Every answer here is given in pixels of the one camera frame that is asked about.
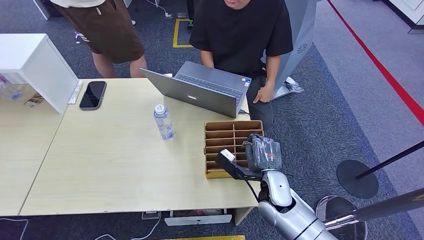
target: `man's right hand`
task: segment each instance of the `man's right hand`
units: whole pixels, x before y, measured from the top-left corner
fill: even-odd
[[[214,68],[214,56],[212,52],[200,50],[200,59],[204,66]]]

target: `laptop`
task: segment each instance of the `laptop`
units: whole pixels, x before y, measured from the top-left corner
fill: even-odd
[[[186,61],[175,77],[140,68],[164,96],[236,118],[251,78]]]

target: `man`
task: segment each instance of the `man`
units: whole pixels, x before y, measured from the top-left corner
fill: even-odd
[[[203,0],[190,44],[200,50],[203,65],[252,78],[246,94],[250,118],[271,128],[280,55],[293,50],[284,0]]]
[[[122,0],[51,0],[92,52],[103,78],[116,78],[114,63],[129,62],[132,78],[144,78],[145,49]]]

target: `plastic bottle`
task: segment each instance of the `plastic bottle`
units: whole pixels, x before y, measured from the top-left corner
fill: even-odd
[[[162,104],[156,105],[154,107],[153,117],[162,138],[165,140],[172,139],[175,136],[175,130],[168,108]]]
[[[0,74],[0,95],[3,95],[10,100],[15,100],[22,96],[22,90],[14,86]]]

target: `cardboard divider box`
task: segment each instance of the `cardboard divider box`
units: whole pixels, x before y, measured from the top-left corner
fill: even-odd
[[[231,178],[215,162],[218,153],[227,149],[235,155],[235,163],[248,168],[243,142],[250,134],[264,135],[261,121],[215,121],[204,124],[204,158],[207,179]]]

